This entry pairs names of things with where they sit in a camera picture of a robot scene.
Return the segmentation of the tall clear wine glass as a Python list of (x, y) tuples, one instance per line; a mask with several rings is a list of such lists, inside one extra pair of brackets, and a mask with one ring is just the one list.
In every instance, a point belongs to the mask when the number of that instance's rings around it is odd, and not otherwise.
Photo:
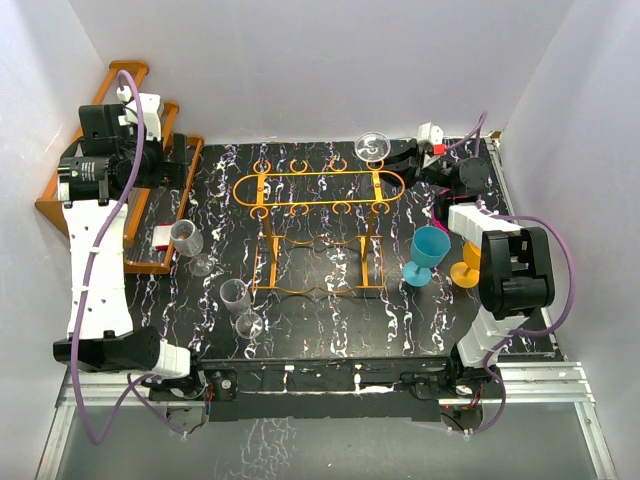
[(356, 157), (365, 163), (382, 162), (391, 152), (391, 142), (380, 132), (368, 132), (354, 142), (354, 151)]

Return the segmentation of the pink plastic wine glass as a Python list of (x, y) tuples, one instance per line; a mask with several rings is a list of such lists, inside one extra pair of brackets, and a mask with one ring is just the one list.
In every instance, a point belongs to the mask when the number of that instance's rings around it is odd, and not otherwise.
[(449, 189), (443, 189), (434, 195), (431, 212), (432, 223), (435, 227), (439, 228), (445, 233), (449, 232), (448, 215), (450, 205), (451, 195)]

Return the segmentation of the short clear wine glass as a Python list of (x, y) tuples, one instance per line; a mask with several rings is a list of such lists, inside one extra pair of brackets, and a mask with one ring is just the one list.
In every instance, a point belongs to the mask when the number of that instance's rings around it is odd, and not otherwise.
[(193, 276), (204, 277), (211, 273), (213, 260), (203, 252), (203, 236), (191, 220), (176, 221), (170, 228), (170, 240), (181, 256), (190, 258), (189, 270)]

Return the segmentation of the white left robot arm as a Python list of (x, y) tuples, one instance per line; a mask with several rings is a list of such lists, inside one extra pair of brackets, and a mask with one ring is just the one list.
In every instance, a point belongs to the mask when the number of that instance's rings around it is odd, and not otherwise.
[(144, 372), (162, 379), (182, 397), (206, 387), (203, 370), (188, 349), (169, 344), (152, 326), (136, 329), (129, 313), (124, 275), (122, 199), (133, 164), (141, 162), (137, 188), (186, 184), (182, 158), (166, 159), (159, 96), (139, 102), (84, 105), (82, 136), (61, 155), (58, 198), (70, 239), (72, 306), (67, 334), (53, 345), (54, 359), (85, 372)]

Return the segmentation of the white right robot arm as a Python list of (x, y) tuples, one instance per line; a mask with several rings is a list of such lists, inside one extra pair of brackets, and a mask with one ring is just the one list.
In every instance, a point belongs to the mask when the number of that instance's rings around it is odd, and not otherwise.
[(540, 227), (523, 228), (482, 212), (479, 200), (491, 174), (479, 155), (453, 164), (444, 161), (445, 144), (416, 139), (392, 143), (382, 179), (395, 187), (426, 182), (440, 188), (433, 223), (419, 228), (411, 259), (403, 267), (406, 283), (423, 287), (451, 248), (456, 234), (465, 241), (463, 259), (450, 269), (451, 280), (476, 288), (481, 305), (469, 331), (452, 348), (447, 388), (466, 397), (490, 379), (500, 342), (534, 312), (555, 298), (548, 236)]

